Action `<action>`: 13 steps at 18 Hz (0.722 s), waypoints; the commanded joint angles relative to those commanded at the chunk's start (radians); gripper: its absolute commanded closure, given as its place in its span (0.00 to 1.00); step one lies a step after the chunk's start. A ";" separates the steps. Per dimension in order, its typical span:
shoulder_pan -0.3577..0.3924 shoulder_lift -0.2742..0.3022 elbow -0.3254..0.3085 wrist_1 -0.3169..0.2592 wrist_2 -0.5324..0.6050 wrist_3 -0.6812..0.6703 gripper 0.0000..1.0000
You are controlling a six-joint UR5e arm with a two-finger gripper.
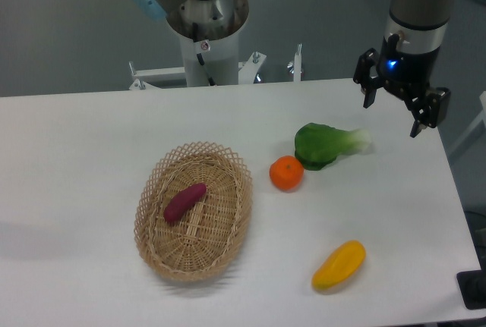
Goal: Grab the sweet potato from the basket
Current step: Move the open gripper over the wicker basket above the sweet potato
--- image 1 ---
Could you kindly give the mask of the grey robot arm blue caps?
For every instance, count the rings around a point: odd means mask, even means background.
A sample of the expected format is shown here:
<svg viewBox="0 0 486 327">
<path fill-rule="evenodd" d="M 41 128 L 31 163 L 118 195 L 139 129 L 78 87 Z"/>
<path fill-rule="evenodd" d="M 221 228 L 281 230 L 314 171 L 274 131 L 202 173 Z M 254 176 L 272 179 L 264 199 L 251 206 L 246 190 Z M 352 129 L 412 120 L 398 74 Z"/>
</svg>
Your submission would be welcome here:
<svg viewBox="0 0 486 327">
<path fill-rule="evenodd" d="M 164 20 L 188 41 L 185 62 L 189 86 L 238 81 L 235 60 L 210 55 L 215 42 L 236 34 L 248 17 L 246 0 L 133 0 L 153 20 Z M 446 117 L 450 91 L 433 88 L 430 76 L 447 30 L 454 0 L 391 0 L 380 50 L 369 49 L 356 65 L 353 80 L 364 106 L 378 89 L 401 99 L 412 113 L 411 136 L 434 128 Z"/>
</svg>

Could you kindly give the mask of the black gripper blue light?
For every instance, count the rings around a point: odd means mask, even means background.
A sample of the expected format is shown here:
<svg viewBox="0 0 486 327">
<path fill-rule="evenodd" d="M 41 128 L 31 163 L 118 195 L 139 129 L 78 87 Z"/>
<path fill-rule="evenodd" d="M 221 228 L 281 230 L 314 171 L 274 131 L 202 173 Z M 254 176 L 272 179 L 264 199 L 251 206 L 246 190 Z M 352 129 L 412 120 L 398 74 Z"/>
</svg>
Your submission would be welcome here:
<svg viewBox="0 0 486 327">
<path fill-rule="evenodd" d="M 396 39 L 392 39 L 391 44 L 383 39 L 380 57 L 373 48 L 360 55 L 353 81 L 361 86 L 364 108 L 374 104 L 377 90 L 382 86 L 388 93 L 403 100 L 414 118 L 410 137 L 415 138 L 426 127 L 436 128 L 446 118 L 451 91 L 445 87 L 430 87 L 439 48 L 427 53 L 409 54 L 398 51 L 397 46 Z M 372 77 L 371 69 L 377 64 L 378 76 Z"/>
</svg>

